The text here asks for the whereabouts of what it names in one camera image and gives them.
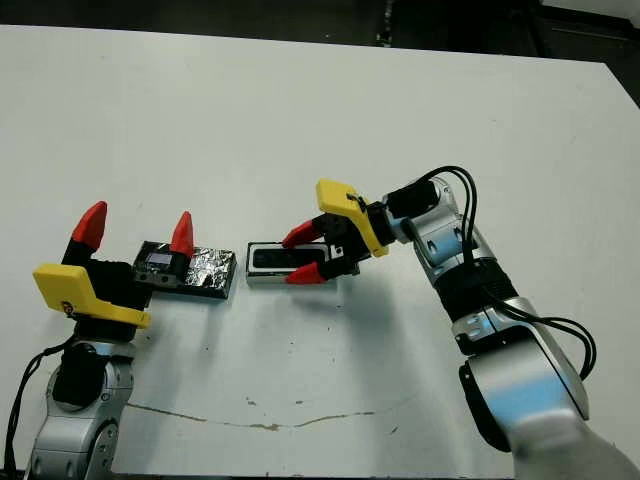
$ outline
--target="table surface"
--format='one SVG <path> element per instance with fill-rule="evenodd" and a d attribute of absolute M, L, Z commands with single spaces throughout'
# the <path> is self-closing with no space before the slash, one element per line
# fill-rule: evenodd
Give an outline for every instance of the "table surface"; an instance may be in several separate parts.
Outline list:
<path fill-rule="evenodd" d="M 377 199 L 460 164 L 520 293 L 596 337 L 590 424 L 640 462 L 639 132 L 640 111 L 595 63 L 1 27 L 2 422 L 28 359 L 73 326 L 31 271 L 59 261 L 103 199 L 99 258 L 133 260 L 189 209 L 196 244 L 240 265 L 227 301 L 152 300 L 115 471 L 511 475 L 476 431 L 464 358 L 410 247 L 333 287 L 249 288 L 242 268 L 247 242 L 316 215 L 321 177 Z M 21 467 L 57 363 L 25 394 Z"/>

